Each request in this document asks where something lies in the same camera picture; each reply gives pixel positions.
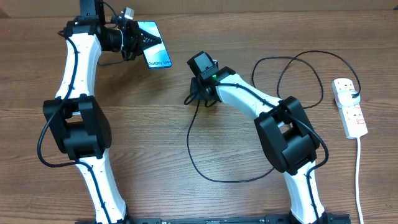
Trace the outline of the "Galaxy smartphone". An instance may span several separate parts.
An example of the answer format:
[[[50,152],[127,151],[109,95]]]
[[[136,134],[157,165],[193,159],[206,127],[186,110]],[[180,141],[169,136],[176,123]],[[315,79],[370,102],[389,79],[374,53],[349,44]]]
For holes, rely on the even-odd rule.
[[[150,69],[170,68],[172,61],[157,24],[154,21],[138,21],[137,23],[144,34],[143,54],[147,66]]]

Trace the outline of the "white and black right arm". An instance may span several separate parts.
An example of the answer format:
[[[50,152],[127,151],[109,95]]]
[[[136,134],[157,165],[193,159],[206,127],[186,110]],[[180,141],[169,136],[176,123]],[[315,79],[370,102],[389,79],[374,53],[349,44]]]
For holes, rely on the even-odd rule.
[[[293,96],[282,100],[259,91],[231,68],[219,68],[206,52],[194,55],[187,64],[194,78],[185,103],[197,99],[209,107],[220,102],[253,119],[267,160],[284,175],[291,223],[326,223],[315,180],[315,169],[320,166],[316,150],[325,143],[299,100]]]

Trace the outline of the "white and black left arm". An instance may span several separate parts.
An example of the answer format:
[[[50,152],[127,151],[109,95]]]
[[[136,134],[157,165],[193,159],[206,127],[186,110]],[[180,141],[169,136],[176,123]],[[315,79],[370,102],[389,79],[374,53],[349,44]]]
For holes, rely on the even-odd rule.
[[[103,52],[121,53],[124,61],[165,52],[154,21],[136,21],[125,8],[106,21],[105,1],[80,1],[80,15],[58,32],[67,44],[62,83],[55,98],[43,104],[46,124],[37,143],[39,161],[47,167],[75,166],[95,208],[94,223],[134,223],[119,193],[110,163],[110,123],[95,98],[98,61]]]

